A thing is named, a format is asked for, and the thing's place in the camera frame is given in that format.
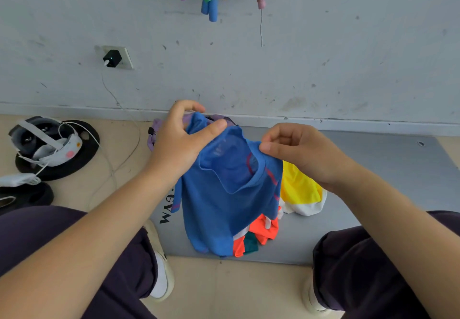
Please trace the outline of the blue sports shirt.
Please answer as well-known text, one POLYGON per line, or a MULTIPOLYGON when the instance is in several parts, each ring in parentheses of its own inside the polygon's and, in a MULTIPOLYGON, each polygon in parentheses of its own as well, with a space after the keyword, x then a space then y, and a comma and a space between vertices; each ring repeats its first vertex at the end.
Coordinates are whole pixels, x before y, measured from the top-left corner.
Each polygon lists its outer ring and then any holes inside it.
POLYGON ((219 257, 233 255, 234 237, 261 215, 278 215, 282 160, 261 153, 230 125, 198 154, 174 188, 171 212, 182 209, 192 247, 219 257))

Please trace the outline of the white shoe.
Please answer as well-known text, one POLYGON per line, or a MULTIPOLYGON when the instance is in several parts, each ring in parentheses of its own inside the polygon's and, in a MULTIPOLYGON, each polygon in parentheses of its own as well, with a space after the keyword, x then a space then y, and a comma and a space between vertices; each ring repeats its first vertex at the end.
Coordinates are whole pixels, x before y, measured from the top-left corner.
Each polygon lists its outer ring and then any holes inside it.
POLYGON ((148 219, 144 224, 144 228, 147 231, 157 264, 157 281, 150 293, 150 297, 156 302, 162 302, 171 295, 175 286, 175 277, 161 245, 154 223, 148 219))
POLYGON ((326 308, 325 306, 319 303, 315 293, 314 293, 314 272, 313 268, 310 268, 307 271, 307 276, 303 282, 301 288, 301 298, 304 307, 307 312, 315 317, 324 318, 328 315, 337 314, 339 318, 345 314, 343 311, 336 311, 326 308))

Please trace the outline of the person's left hand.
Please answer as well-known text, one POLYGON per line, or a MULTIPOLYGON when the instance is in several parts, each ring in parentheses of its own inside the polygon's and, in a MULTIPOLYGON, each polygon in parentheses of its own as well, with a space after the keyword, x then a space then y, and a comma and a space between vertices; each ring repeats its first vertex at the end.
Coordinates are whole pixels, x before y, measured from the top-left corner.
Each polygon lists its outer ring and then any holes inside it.
POLYGON ((197 101, 179 100, 174 103, 158 131, 148 171, 159 177, 168 190, 193 165, 203 148, 191 148, 187 144, 184 113, 204 113, 205 108, 197 101))

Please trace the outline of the white right shoe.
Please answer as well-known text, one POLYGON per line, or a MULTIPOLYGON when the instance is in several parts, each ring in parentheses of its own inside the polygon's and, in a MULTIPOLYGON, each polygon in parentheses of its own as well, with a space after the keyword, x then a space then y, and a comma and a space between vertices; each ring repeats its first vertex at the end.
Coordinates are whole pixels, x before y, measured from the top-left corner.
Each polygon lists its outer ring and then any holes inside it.
POLYGON ((336 311, 326 308, 325 306, 319 303, 315 293, 314 293, 314 272, 313 268, 310 268, 307 271, 307 276, 303 282, 301 288, 301 298, 304 307, 307 312, 315 317, 324 318, 328 315, 337 314, 339 318, 345 314, 343 311, 336 311))

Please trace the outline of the white wall socket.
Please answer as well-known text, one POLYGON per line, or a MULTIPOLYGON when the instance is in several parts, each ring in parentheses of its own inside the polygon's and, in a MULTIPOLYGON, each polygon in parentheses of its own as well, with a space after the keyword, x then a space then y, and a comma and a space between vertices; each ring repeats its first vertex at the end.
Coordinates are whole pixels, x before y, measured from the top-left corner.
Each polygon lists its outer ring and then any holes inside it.
POLYGON ((134 69, 128 49, 126 47, 112 46, 112 45, 95 45, 94 46, 94 50, 95 50, 97 57, 101 58, 102 60, 103 60, 103 57, 106 55, 106 53, 111 49, 119 50, 123 57, 122 62, 116 68, 113 68, 113 69, 117 69, 117 70, 133 70, 134 69))

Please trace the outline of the black round weight plate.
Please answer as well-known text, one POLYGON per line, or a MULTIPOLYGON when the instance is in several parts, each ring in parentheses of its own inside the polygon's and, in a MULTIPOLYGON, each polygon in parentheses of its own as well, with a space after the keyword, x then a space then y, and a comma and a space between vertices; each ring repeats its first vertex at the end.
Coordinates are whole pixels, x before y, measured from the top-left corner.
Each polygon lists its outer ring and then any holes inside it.
POLYGON ((15 166, 20 173, 36 175, 44 182, 56 181, 81 170, 93 159, 100 147, 100 136, 95 128, 89 123, 81 120, 64 120, 62 122, 71 124, 77 130, 83 141, 82 147, 76 156, 63 165, 56 167, 41 167, 20 159, 16 152, 15 166))
POLYGON ((54 200, 52 188, 44 182, 37 185, 0 187, 0 216, 32 206, 49 206, 54 200))

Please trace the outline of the purple garment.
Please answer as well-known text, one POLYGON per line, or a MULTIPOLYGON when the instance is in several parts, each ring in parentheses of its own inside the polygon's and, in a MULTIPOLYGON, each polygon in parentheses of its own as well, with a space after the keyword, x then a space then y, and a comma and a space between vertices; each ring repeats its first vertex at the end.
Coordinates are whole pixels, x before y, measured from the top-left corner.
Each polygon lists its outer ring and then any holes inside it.
MULTIPOLYGON (((183 117, 183 122, 186 123, 186 124, 189 124, 190 121, 191 121, 191 118, 192 118, 192 114, 187 113, 183 117)), ((223 116, 223 115, 220 115, 220 114, 206 115, 205 118, 207 119, 208 124, 211 124, 211 123, 213 123, 213 122, 215 122, 215 121, 217 121, 219 119, 224 119, 224 120, 226 120, 228 127, 238 125, 235 122, 233 122, 233 120, 230 119, 229 117, 223 116)), ((157 132, 161 128, 162 122, 163 121, 161 119, 155 119, 153 121, 152 126, 150 126, 149 129, 148 129, 147 145, 148 145, 148 148, 150 149, 150 151, 153 151, 153 149, 154 149, 154 144, 156 142, 157 132)))

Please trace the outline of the person's right forearm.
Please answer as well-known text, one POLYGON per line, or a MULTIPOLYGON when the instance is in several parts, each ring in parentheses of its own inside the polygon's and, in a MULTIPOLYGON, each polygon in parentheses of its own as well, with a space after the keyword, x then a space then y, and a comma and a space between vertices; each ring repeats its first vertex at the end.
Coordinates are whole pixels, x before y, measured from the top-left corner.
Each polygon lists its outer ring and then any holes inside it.
POLYGON ((348 206, 431 319, 454 319, 460 314, 460 236, 362 165, 342 168, 319 181, 348 206))

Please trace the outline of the person's left forearm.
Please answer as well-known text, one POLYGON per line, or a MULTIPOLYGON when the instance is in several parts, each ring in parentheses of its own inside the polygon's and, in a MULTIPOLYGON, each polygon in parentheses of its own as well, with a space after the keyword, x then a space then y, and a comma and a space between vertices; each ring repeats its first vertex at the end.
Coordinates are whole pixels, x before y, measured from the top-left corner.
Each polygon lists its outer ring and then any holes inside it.
POLYGON ((113 265, 183 172, 144 170, 0 277, 0 319, 81 319, 113 265))

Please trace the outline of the orange and white garment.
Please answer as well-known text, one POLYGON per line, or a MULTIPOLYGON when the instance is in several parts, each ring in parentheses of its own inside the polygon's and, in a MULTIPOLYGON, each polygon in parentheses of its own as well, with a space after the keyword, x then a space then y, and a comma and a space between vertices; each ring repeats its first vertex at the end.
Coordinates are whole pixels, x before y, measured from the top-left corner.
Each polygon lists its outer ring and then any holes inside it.
POLYGON ((247 232, 256 234, 259 241, 259 247, 265 245, 269 240, 274 240, 279 231, 279 218, 283 215, 282 207, 278 207, 278 215, 274 220, 261 214, 248 227, 240 231, 234 236, 233 241, 233 256, 236 258, 243 257, 244 252, 244 236, 247 232))

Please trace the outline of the teal garment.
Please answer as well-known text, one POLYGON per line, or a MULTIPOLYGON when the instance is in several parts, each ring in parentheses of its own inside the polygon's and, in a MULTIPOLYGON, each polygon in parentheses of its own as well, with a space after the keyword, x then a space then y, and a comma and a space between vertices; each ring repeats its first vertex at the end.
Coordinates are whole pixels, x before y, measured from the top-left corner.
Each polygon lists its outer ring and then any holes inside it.
POLYGON ((244 252, 243 255, 249 255, 259 250, 259 241, 256 234, 247 232, 244 236, 244 252))

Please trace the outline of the yellow and white garment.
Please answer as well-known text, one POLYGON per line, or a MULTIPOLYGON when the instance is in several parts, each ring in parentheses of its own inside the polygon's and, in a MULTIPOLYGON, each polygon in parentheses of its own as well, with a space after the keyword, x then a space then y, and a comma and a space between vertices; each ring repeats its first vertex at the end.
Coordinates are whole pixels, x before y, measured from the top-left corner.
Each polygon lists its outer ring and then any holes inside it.
POLYGON ((302 173, 295 165, 283 161, 280 207, 285 214, 301 216, 319 214, 324 207, 327 190, 302 173))

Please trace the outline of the white left shoe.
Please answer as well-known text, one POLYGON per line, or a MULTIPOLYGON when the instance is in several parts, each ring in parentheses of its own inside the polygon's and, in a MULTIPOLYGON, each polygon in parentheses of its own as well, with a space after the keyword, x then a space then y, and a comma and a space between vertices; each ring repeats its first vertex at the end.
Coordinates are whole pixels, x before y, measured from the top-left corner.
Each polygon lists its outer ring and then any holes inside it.
POLYGON ((162 302, 171 295, 175 286, 175 277, 161 245, 154 223, 148 219, 144 224, 144 228, 147 231, 157 264, 157 281, 150 293, 150 297, 156 302, 162 302))

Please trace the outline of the grey exercise mat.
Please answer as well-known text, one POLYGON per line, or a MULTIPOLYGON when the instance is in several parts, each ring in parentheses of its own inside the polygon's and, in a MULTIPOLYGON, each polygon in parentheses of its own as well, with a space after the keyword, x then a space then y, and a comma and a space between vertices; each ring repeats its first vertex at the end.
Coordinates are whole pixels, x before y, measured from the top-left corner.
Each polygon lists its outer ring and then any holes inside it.
MULTIPOLYGON (((460 212, 460 170, 434 137, 323 131, 345 154, 381 176, 425 211, 460 212)), ((195 251, 182 211, 170 213, 173 191, 150 216, 166 256, 217 258, 195 251)), ((231 260, 311 265, 312 251, 327 232, 358 226, 359 222, 334 194, 323 210, 303 217, 284 215, 274 240, 257 252, 231 260)))

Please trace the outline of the black charger plug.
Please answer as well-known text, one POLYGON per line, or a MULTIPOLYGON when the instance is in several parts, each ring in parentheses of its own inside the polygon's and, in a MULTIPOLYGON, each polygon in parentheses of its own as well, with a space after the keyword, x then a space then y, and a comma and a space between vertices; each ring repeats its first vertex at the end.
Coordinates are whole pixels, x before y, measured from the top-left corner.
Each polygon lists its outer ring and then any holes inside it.
POLYGON ((116 68, 123 60, 119 50, 111 49, 103 57, 104 65, 109 68, 116 68))

